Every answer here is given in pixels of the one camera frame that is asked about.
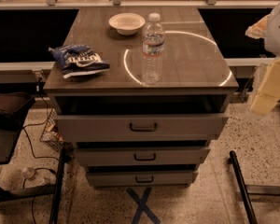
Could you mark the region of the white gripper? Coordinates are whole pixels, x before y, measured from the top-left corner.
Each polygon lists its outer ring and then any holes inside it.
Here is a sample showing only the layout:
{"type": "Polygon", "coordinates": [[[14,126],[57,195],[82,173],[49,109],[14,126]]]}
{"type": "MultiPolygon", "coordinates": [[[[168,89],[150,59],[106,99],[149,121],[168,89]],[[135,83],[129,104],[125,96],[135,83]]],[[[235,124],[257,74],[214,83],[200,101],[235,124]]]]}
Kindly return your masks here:
{"type": "MultiPolygon", "coordinates": [[[[266,37],[266,27],[269,16],[249,26],[245,35],[254,39],[266,37]]],[[[280,58],[275,59],[266,67],[265,75],[261,81],[250,111],[257,115],[270,113],[280,101],[280,58]]]]}

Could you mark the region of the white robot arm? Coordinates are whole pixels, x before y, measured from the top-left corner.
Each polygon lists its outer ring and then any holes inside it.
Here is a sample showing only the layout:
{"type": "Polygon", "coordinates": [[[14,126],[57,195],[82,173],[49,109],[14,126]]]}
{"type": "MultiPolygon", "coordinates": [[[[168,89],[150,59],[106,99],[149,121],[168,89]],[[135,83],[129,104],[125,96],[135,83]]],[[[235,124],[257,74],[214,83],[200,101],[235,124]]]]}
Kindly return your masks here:
{"type": "Polygon", "coordinates": [[[273,53],[275,60],[266,67],[265,75],[250,111],[258,116],[270,113],[280,100],[280,2],[258,22],[249,26],[245,35],[254,39],[264,39],[264,47],[273,53]]]}

